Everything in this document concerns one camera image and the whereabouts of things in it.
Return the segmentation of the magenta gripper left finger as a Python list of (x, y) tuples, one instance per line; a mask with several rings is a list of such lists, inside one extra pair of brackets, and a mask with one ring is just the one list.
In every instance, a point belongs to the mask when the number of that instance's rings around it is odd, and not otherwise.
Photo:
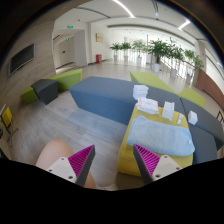
[(60, 157), (47, 171), (83, 187), (94, 157), (95, 146), (91, 145), (73, 154), (69, 158)]

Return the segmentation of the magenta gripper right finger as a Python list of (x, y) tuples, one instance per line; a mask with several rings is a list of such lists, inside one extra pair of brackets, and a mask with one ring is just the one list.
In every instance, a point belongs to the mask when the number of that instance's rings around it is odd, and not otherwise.
[(182, 169), (168, 155), (159, 156), (139, 145), (134, 145), (133, 154), (145, 185)]

